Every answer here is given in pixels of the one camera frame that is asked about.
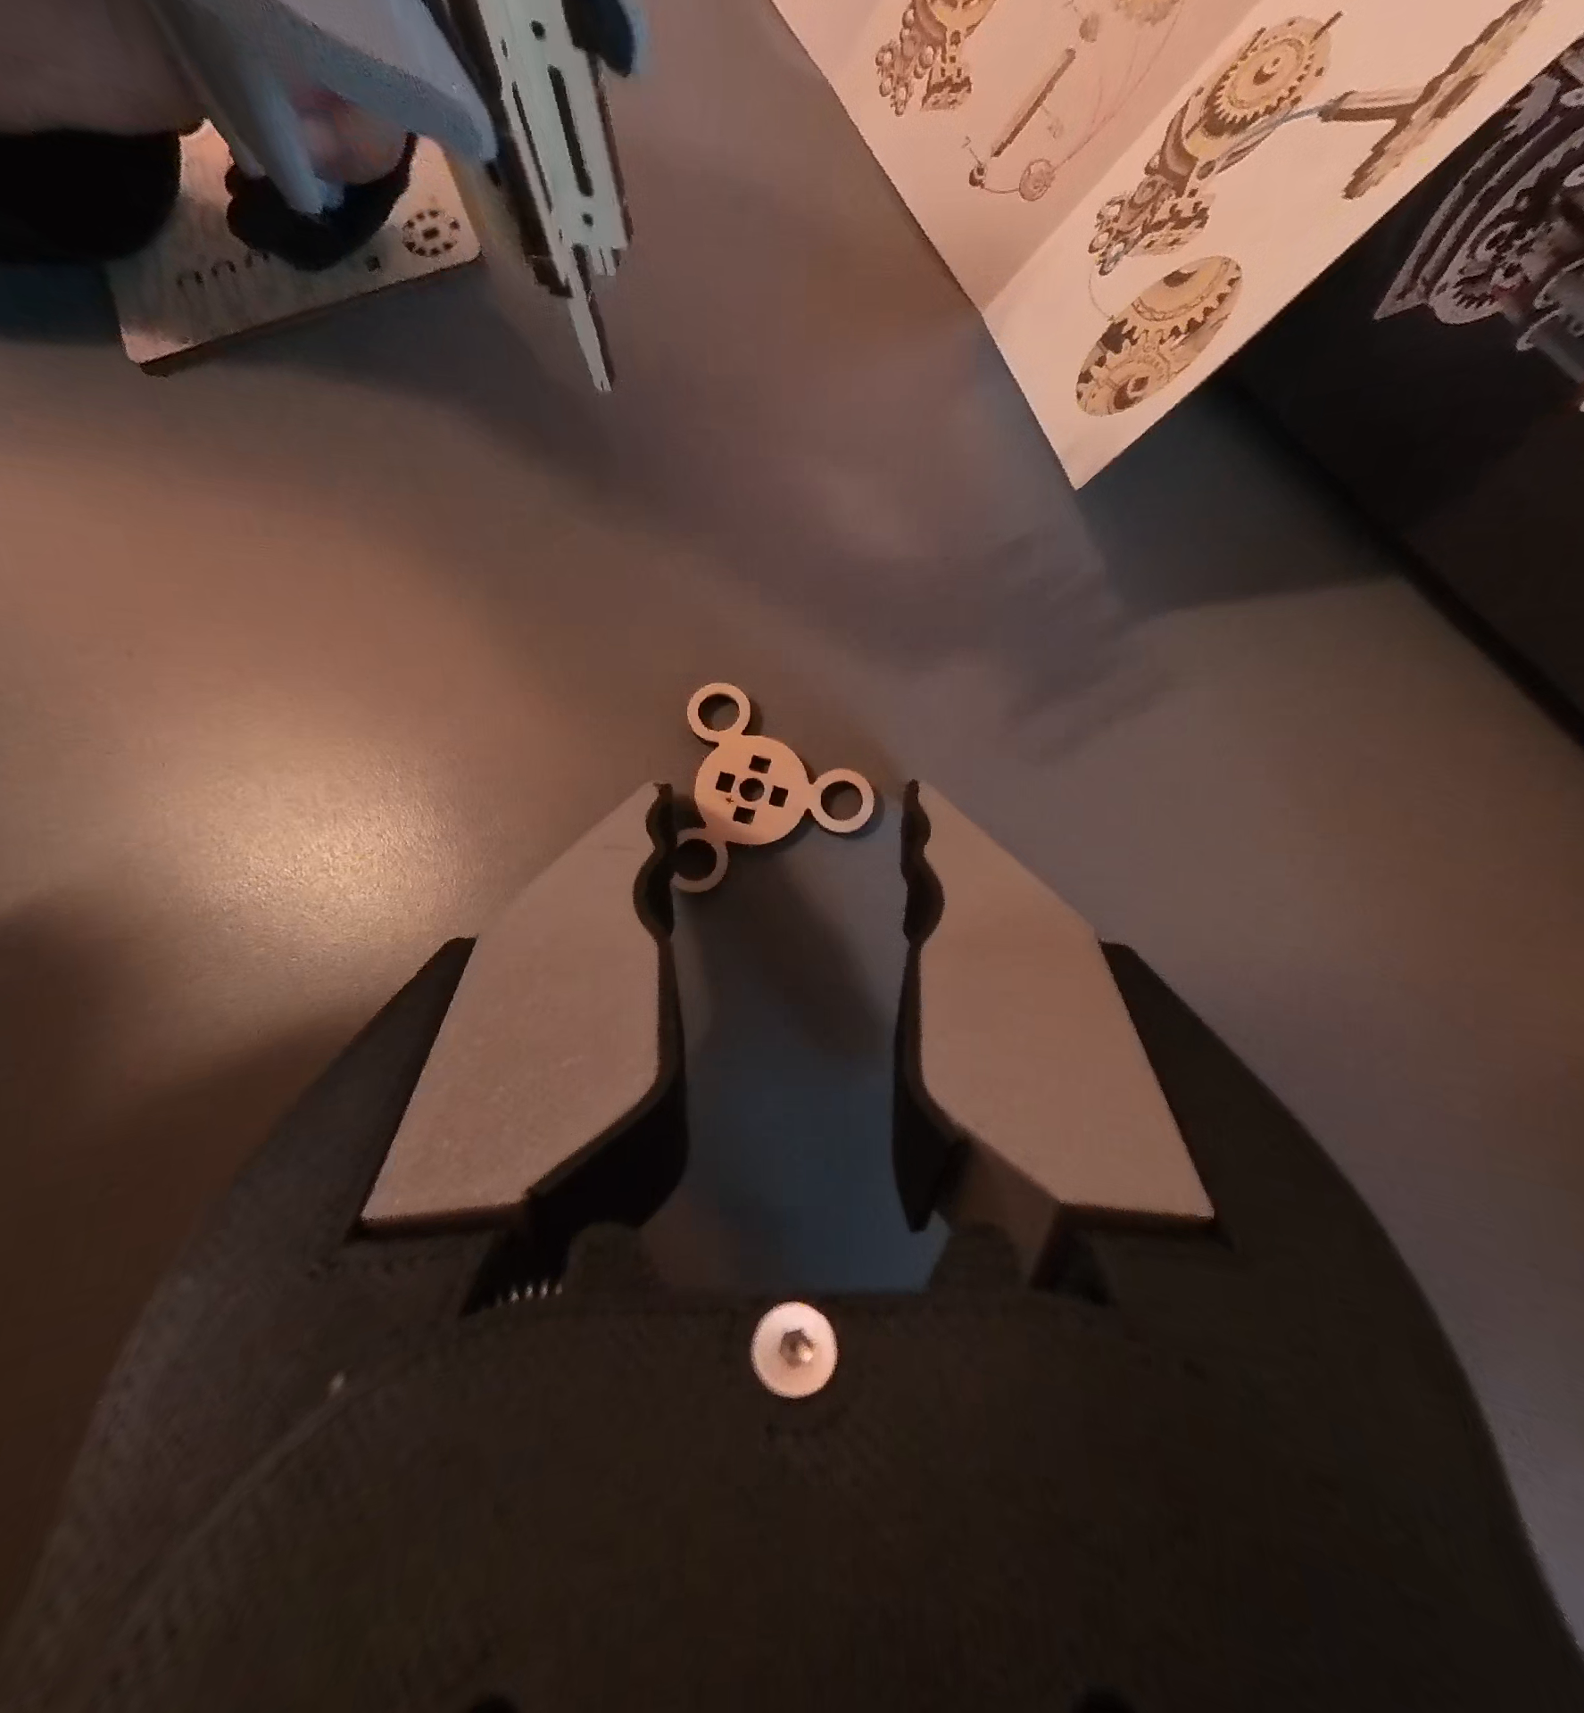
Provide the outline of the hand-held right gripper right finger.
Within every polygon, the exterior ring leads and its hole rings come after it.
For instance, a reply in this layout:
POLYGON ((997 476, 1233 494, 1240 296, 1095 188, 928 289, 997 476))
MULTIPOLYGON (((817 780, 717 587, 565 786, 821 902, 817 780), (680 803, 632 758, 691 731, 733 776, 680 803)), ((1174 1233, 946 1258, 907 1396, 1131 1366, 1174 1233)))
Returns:
POLYGON ((904 800, 895 1190, 911 1229, 1204 1233, 1213 1198, 1090 920, 928 782, 904 800))

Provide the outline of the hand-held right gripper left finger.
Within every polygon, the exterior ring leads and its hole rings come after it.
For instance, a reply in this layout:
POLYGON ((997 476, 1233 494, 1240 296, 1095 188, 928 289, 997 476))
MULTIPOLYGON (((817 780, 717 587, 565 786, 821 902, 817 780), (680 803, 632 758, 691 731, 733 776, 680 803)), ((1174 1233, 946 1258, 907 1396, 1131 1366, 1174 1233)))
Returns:
POLYGON ((648 782, 478 933, 362 1229, 542 1211, 673 1092, 672 835, 673 793, 648 782))

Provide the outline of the wooden shaft assembly with rings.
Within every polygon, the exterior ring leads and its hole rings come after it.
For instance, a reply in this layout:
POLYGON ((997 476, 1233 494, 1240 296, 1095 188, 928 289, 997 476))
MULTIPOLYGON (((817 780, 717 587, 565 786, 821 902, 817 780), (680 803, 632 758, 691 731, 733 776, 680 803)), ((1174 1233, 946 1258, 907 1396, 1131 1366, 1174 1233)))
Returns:
POLYGON ((580 2, 478 2, 495 78, 492 179, 540 289, 560 299, 596 390, 616 382, 596 280, 630 246, 630 206, 604 64, 580 43, 580 2))

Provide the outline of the three-ring wooden disc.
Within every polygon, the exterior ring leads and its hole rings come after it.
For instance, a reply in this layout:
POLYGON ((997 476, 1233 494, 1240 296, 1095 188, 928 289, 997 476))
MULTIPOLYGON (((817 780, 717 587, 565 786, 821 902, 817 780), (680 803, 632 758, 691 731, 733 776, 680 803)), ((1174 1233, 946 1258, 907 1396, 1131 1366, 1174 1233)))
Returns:
POLYGON ((691 782, 698 825, 680 834, 673 865, 691 847, 708 852, 703 875, 673 871, 686 894, 715 889, 733 849, 792 838, 805 821, 833 835, 860 834, 875 815, 875 786, 852 770, 810 775, 801 754, 753 731, 753 701, 727 681, 703 683, 686 701, 695 737, 711 745, 691 782))

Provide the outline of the wooden parts sheet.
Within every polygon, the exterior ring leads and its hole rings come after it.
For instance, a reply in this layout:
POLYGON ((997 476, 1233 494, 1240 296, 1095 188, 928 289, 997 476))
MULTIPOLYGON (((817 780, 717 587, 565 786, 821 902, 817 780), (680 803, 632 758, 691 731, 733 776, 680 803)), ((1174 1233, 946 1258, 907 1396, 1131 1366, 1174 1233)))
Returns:
POLYGON ((481 241, 437 143, 421 139, 410 186, 370 241, 326 271, 298 271, 227 227, 231 154, 204 123, 181 142, 181 195, 155 241, 108 264, 121 348, 157 372, 254 332, 481 263, 481 241))

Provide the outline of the black model kit box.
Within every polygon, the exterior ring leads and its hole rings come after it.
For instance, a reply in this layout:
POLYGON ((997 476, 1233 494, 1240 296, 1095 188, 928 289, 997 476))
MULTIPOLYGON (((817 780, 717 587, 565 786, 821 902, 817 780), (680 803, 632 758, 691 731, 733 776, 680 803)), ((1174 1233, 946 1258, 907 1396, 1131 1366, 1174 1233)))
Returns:
POLYGON ((1584 745, 1584 37, 1230 376, 1584 745))

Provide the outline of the folded illustrated instruction booklet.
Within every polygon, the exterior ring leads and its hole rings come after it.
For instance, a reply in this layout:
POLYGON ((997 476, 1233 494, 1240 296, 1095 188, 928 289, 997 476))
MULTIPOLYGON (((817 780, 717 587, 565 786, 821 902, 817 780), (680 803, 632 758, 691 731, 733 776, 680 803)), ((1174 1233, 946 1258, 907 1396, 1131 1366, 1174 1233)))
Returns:
POLYGON ((776 2, 1082 485, 1584 2, 776 2))

